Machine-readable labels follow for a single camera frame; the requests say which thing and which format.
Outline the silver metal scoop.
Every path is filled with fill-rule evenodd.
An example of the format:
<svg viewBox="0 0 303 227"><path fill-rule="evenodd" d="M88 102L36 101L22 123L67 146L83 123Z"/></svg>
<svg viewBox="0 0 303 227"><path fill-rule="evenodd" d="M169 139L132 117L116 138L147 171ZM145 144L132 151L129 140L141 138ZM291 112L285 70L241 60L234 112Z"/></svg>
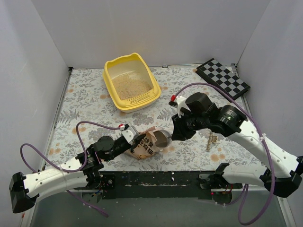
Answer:
<svg viewBox="0 0 303 227"><path fill-rule="evenodd" d="M157 130L154 132L156 138L155 145L159 148L166 148L172 142L172 135L166 130Z"/></svg>

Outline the pink cat litter bag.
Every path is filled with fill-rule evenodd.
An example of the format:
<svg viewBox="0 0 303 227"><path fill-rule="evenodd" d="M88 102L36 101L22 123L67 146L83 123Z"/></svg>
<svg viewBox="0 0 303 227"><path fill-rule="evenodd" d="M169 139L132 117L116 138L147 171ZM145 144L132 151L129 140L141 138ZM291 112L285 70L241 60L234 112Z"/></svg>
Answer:
<svg viewBox="0 0 303 227"><path fill-rule="evenodd" d="M156 146L156 142L158 141L158 139L156 138L155 132L158 130L160 130L160 128L152 126L147 130L140 132L140 135L145 134L145 137L133 150L129 149L125 151L124 154L141 160L152 157L162 152L164 148Z"/></svg>

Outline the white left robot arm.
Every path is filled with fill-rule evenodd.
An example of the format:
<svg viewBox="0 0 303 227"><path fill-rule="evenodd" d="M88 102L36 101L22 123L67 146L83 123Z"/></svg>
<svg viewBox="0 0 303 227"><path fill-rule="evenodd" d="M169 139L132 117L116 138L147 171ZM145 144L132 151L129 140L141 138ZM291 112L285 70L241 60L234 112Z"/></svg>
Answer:
<svg viewBox="0 0 303 227"><path fill-rule="evenodd" d="M102 182L99 170L104 167L103 161L115 157L139 144L138 139L128 142L123 136L114 140L103 136L91 144L85 152L78 154L58 168L24 175L13 174L9 192L13 213L21 213L51 195L71 189L96 189Z"/></svg>

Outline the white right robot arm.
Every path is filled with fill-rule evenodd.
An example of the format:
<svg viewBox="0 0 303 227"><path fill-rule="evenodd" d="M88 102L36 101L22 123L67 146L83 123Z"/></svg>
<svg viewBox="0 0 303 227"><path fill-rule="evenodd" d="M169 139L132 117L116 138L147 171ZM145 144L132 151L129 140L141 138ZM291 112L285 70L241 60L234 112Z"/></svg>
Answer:
<svg viewBox="0 0 303 227"><path fill-rule="evenodd" d="M169 105L178 112L172 116L172 140L185 141L199 130L210 129L241 145L262 163L256 167L221 163L200 181L204 188L225 188L235 183L257 185L267 190L274 186L273 194L282 198L299 188L303 158L289 154L266 136L259 136L251 120L236 107L217 107L200 92L188 98L173 95Z"/></svg>

